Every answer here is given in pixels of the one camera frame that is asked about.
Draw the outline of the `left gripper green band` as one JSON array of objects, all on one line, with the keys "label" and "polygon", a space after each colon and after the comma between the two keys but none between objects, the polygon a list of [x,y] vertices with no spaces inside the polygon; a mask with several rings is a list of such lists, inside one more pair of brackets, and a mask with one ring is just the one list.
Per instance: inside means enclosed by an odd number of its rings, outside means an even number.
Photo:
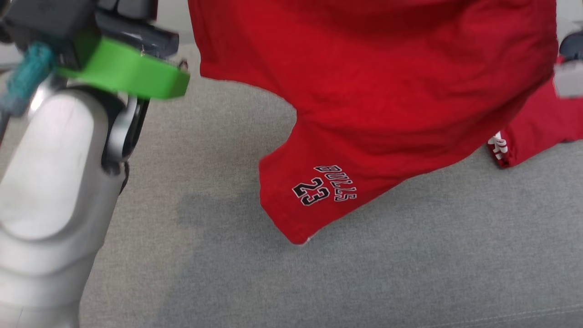
[{"label": "left gripper green band", "polygon": [[191,75],[188,63],[172,62],[179,34],[156,27],[156,0],[100,0],[94,17],[102,34],[96,50],[80,71],[58,74],[105,91],[143,99],[167,100],[185,95]]}]

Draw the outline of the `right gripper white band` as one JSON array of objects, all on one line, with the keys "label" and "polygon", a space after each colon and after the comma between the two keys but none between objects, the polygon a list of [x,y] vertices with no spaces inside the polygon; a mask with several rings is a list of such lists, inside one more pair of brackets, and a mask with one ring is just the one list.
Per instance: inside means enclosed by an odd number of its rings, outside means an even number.
[{"label": "right gripper white band", "polygon": [[556,64],[552,82],[560,99],[583,97],[583,62],[568,61]]}]

